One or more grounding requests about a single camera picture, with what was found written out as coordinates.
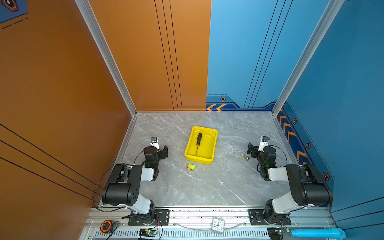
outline screwdriver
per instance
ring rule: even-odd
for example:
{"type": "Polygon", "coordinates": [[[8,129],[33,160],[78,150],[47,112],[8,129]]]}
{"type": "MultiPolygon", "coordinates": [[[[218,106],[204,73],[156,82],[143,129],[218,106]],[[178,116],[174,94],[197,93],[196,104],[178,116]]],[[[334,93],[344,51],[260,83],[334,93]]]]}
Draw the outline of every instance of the screwdriver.
{"type": "Polygon", "coordinates": [[[201,136],[202,136],[201,133],[199,133],[199,134],[197,135],[197,143],[196,143],[197,148],[196,148],[196,154],[195,154],[195,156],[197,156],[197,150],[199,149],[199,146],[200,146],[201,136]]]}

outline robotic arm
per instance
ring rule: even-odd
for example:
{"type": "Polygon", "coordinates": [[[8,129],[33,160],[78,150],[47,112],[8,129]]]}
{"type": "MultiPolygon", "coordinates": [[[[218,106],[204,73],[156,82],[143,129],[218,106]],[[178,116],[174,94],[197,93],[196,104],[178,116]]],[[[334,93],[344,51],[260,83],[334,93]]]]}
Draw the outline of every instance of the robotic arm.
{"type": "Polygon", "coordinates": [[[268,144],[269,137],[263,136],[260,140],[262,147],[249,143],[247,153],[258,159],[260,175],[264,180],[289,182],[290,192],[267,201],[264,207],[267,223],[280,222],[290,212],[303,207],[332,203],[332,192],[315,165],[288,164],[285,167],[276,167],[276,150],[268,144]]]}
{"type": "Polygon", "coordinates": [[[117,164],[113,167],[101,194],[104,203],[127,207],[132,215],[145,224],[155,219],[155,207],[152,200],[143,197],[140,182],[154,181],[159,174],[159,161],[168,157],[168,148],[159,150],[157,138],[151,138],[151,145],[144,148],[145,161],[142,165],[117,164]]]}

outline yellow chevron arrow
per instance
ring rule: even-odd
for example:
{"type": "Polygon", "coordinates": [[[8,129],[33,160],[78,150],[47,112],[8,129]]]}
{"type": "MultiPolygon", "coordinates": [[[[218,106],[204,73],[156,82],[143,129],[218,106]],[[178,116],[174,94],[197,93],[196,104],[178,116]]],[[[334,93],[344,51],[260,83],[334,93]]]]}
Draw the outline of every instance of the yellow chevron arrow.
{"type": "Polygon", "coordinates": [[[282,118],[287,118],[287,117],[286,117],[286,116],[283,116],[283,115],[280,116],[280,125],[281,125],[281,119],[282,119],[282,118]]]}
{"type": "Polygon", "coordinates": [[[290,127],[291,125],[289,125],[288,123],[284,123],[283,126],[284,126],[283,131],[284,131],[284,133],[285,133],[285,127],[290,127]]]}
{"type": "Polygon", "coordinates": [[[290,131],[288,131],[288,136],[287,136],[287,138],[288,138],[288,142],[289,142],[289,136],[291,136],[291,135],[296,136],[296,134],[295,134],[294,132],[290,132],[290,131]]]}
{"type": "Polygon", "coordinates": [[[216,108],[217,111],[221,111],[220,108],[224,107],[225,104],[221,105],[220,107],[216,108]]]}
{"type": "Polygon", "coordinates": [[[297,162],[300,162],[299,158],[300,158],[300,155],[301,156],[304,156],[304,157],[307,157],[307,155],[303,152],[300,152],[300,151],[297,151],[297,162]]]}
{"type": "Polygon", "coordinates": [[[209,108],[207,108],[208,111],[212,111],[211,107],[215,106],[216,104],[212,104],[209,108]]]}

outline orange wall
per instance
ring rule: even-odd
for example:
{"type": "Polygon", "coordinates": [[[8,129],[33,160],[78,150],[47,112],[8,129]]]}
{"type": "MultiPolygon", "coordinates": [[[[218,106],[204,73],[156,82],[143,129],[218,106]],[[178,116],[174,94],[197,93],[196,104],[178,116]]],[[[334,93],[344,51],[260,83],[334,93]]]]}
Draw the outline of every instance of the orange wall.
{"type": "Polygon", "coordinates": [[[0,125],[2,239],[76,240],[131,116],[74,1],[28,1],[0,36],[0,124],[90,180],[0,125]]]}
{"type": "Polygon", "coordinates": [[[138,111],[205,110],[210,0],[90,3],[138,111]]]}

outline black mounting plate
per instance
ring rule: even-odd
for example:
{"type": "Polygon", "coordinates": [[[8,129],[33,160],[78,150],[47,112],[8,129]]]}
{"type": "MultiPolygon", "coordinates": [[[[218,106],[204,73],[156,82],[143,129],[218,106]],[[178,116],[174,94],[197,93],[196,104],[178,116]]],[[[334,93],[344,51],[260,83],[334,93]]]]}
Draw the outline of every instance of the black mounting plate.
{"type": "MultiPolygon", "coordinates": [[[[144,224],[142,221],[140,221],[140,219],[138,219],[138,217],[139,216],[137,216],[137,215],[131,216],[129,218],[128,225],[129,226],[149,226],[149,225],[144,224]]],[[[159,221],[160,221],[161,225],[167,226],[169,223],[169,209],[156,209],[155,208],[155,218],[156,217],[159,217],[159,221]]],[[[152,226],[152,225],[155,226],[156,224],[157,224],[157,220],[154,221],[150,226],[152,226]]]]}
{"type": "MultiPolygon", "coordinates": [[[[249,215],[249,220],[251,221],[251,225],[272,225],[265,222],[263,212],[264,212],[264,209],[248,209],[248,215],[249,215]]],[[[289,216],[288,218],[285,218],[283,220],[283,224],[284,225],[292,224],[289,216]]]]}

